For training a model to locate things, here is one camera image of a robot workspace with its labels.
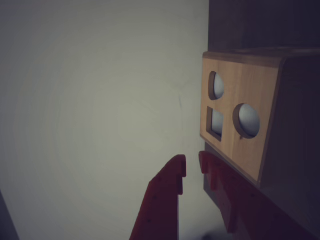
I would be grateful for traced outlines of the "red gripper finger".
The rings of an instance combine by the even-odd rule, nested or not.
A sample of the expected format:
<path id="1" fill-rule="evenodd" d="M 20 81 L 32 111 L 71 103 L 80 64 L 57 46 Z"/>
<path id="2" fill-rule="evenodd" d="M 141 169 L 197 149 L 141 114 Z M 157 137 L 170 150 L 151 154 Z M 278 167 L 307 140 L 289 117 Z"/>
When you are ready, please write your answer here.
<path id="1" fill-rule="evenodd" d="M 177 240 L 179 238 L 179 195 L 187 176 L 186 156 L 174 156 L 149 182 L 131 240 Z"/>
<path id="2" fill-rule="evenodd" d="M 199 152 L 204 190 L 219 208 L 227 233 L 235 240 L 315 240 L 255 186 L 223 160 Z"/>

